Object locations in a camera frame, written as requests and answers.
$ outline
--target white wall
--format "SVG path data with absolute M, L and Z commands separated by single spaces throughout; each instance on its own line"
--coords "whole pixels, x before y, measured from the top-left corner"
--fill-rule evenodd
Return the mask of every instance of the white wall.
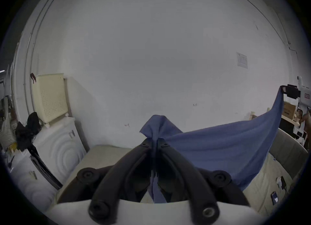
M 65 74 L 90 147 L 133 147 L 153 114 L 184 132 L 263 114 L 289 83 L 288 53 L 247 0 L 54 0 L 32 71 Z
M 306 33 L 294 10 L 286 0 L 264 0 L 278 14 L 286 32 L 293 61 L 291 84 L 298 85 L 297 75 L 301 75 L 305 86 L 311 87 L 311 46 Z

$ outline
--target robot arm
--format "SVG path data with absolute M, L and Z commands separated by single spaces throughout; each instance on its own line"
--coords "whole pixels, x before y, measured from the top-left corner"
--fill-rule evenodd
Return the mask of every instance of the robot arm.
M 90 218 L 98 224 L 112 224 L 117 221 L 119 200 L 140 202 L 150 185 L 151 173 L 156 172 L 168 203 L 189 202 L 193 224 L 218 220 L 217 202 L 249 206 L 227 172 L 195 168 L 164 139 L 158 139 L 157 145 L 155 159 L 151 157 L 152 140 L 146 139 L 113 166 L 80 170 L 58 203 L 91 199 Z

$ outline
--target bolt hole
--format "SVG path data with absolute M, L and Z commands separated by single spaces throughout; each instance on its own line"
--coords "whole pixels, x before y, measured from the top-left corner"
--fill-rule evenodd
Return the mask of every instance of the bolt hole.
M 100 206 L 96 204 L 96 205 L 93 206 L 93 209 L 96 210 L 96 211 L 99 211 L 100 210 Z
M 207 207 L 203 210 L 203 216 L 206 218 L 210 218 L 215 215 L 215 209 L 212 207 Z

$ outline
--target white appliance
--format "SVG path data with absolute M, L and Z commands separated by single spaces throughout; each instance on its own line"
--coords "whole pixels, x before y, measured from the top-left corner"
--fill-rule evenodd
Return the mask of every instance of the white appliance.
M 64 117 L 49 128 L 43 126 L 33 141 L 41 160 L 62 184 L 86 154 L 74 121 Z
M 44 178 L 30 159 L 30 153 L 16 151 L 10 176 L 26 198 L 41 212 L 51 205 L 56 189 Z

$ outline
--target small device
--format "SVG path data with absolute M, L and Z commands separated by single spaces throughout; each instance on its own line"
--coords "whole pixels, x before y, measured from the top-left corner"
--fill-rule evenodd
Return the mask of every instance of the small device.
M 278 198 L 277 198 L 277 194 L 276 194 L 275 191 L 272 192 L 272 194 L 271 194 L 271 199 L 272 199 L 273 205 L 275 205 L 275 204 L 279 201 Z

